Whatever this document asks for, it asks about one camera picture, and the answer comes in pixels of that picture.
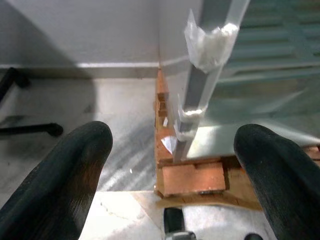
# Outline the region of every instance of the white paper piece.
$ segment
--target white paper piece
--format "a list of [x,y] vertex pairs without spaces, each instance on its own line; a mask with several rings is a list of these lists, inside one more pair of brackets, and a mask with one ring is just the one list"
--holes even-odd
[[190,62],[204,73],[209,73],[229,59],[235,44],[239,27],[232,23],[205,32],[197,26],[190,10],[184,37]]
[[177,138],[175,136],[166,136],[161,139],[161,142],[165,149],[167,149],[172,155],[173,151],[176,149]]
[[164,121],[163,121],[163,126],[167,127],[168,126],[168,118],[165,117]]

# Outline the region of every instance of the baseboard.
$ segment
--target baseboard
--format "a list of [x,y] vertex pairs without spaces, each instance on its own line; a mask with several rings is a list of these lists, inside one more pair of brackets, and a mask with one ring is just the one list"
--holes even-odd
[[77,63],[74,65],[0,64],[0,72],[13,67],[30,78],[156,78],[158,62]]

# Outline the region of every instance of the white tape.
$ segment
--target white tape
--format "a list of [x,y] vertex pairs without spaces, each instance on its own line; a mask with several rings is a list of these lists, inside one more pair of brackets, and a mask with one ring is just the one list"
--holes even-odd
[[197,26],[190,10],[184,29],[190,62],[206,74],[224,65],[231,55],[238,31],[238,26],[228,23],[223,28],[216,27],[211,32],[205,32]]
[[196,133],[197,133],[196,130],[180,132],[178,130],[177,121],[174,122],[173,128],[174,128],[174,131],[175,131],[175,136],[180,142],[186,142],[186,141],[190,141],[190,140],[192,141],[195,138]]
[[198,121],[200,118],[203,118],[205,116],[207,108],[208,108],[208,105],[206,105],[203,108],[184,111],[182,109],[180,95],[178,94],[178,116],[179,116],[180,122],[182,123],[194,123]]

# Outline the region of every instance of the gray floor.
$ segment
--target gray floor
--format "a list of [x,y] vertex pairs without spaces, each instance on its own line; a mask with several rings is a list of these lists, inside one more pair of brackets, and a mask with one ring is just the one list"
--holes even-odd
[[[32,79],[0,103],[0,127],[56,122],[64,135],[92,120],[109,125],[113,148],[98,191],[152,190],[155,79]],[[59,141],[46,133],[0,138],[0,204]]]

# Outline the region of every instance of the white wall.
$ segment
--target white wall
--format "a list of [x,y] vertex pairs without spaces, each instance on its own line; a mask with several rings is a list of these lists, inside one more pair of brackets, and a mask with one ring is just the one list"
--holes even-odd
[[2,0],[0,65],[154,65],[157,12],[157,0]]

